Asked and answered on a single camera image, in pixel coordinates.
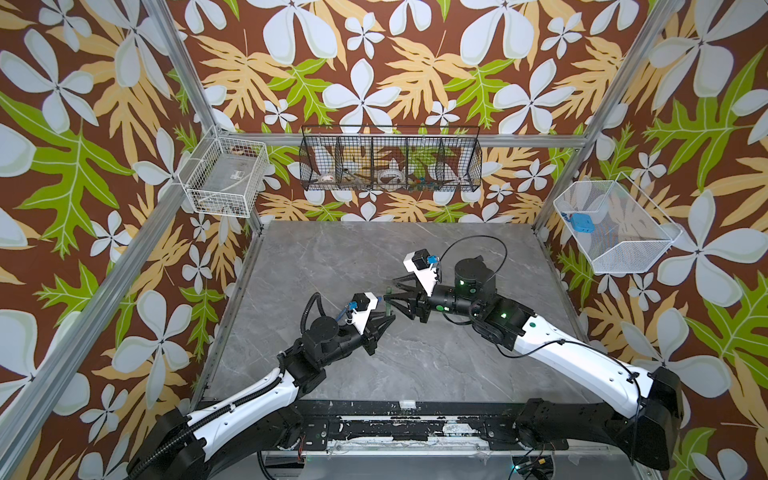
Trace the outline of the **green pen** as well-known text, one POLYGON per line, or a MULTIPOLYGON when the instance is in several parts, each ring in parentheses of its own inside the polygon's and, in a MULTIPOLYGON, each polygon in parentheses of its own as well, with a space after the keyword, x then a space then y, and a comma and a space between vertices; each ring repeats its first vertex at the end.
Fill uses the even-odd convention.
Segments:
POLYGON ((391 306, 391 302, 389 300, 389 297, 390 297, 391 294, 392 294, 392 288, 388 287, 386 289, 386 293, 385 293, 385 295, 383 297, 384 303, 385 303, 385 315, 387 315, 387 316, 392 315, 392 306, 391 306))

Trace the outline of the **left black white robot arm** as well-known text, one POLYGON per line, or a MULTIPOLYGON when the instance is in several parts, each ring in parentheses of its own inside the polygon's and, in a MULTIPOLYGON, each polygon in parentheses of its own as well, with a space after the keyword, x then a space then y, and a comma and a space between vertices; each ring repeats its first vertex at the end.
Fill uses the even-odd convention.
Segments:
POLYGON ((164 415, 126 467, 128 479, 206 479, 224 449, 269 415, 311 393, 326 367, 363 348, 374 354, 396 316, 378 309, 379 298, 357 293, 351 311, 329 316, 314 293, 302 312, 300 336, 277 356, 263 379, 205 408, 164 415))

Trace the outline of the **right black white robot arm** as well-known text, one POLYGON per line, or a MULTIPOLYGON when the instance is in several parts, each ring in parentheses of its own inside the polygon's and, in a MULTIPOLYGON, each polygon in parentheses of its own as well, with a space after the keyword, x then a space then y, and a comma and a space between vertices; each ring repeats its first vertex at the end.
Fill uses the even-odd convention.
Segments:
POLYGON ((648 468, 670 469, 683 417, 681 381, 666 367, 648 371, 615 359, 553 326, 534 310, 500 295, 482 257, 460 260, 454 282, 441 284, 440 260, 407 254, 406 275, 387 301, 411 319, 433 312, 464 317, 508 359, 537 360, 599 397, 594 404, 530 399, 515 428, 527 446, 576 439, 613 445, 648 468))

